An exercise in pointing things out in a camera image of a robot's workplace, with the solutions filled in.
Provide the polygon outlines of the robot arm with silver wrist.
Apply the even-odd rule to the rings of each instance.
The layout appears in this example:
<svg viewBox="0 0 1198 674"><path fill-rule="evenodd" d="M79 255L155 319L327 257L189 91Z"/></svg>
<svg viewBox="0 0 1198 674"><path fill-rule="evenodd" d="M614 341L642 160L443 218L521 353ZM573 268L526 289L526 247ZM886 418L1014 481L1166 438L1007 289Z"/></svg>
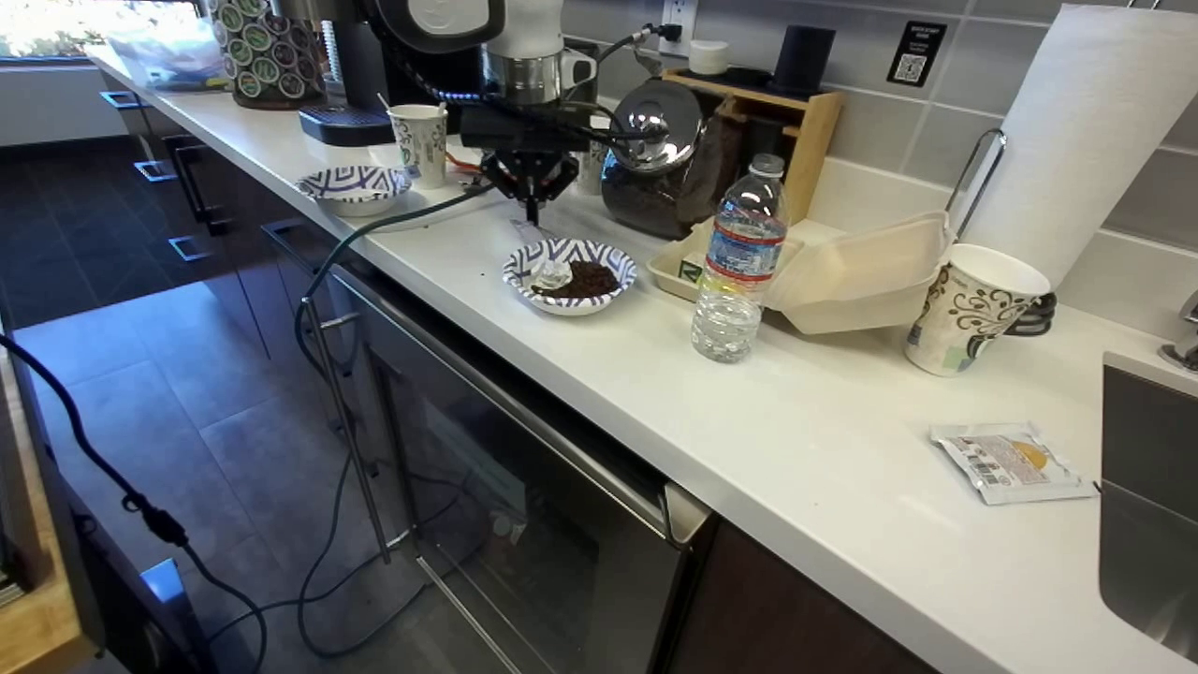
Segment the robot arm with silver wrist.
<svg viewBox="0 0 1198 674"><path fill-rule="evenodd" d="M580 170L592 113L575 91L598 72L561 36L564 0L363 0L371 29L402 67L462 113L462 140L484 153L484 178L529 219ZM474 57L473 91L443 91L416 57Z"/></svg>

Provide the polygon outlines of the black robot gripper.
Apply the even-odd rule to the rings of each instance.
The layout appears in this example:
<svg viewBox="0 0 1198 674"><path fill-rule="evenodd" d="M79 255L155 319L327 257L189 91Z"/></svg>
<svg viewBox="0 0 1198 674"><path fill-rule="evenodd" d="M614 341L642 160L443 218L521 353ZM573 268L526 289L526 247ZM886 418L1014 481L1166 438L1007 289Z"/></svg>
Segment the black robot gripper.
<svg viewBox="0 0 1198 674"><path fill-rule="evenodd" d="M589 145L589 114L564 103L508 103L484 99L462 113L462 140L484 153L484 175L518 197L526 219L534 219L534 202L526 170L513 170L502 155L559 155ZM561 155L538 178L538 205L556 202L580 175L575 155Z"/></svg>

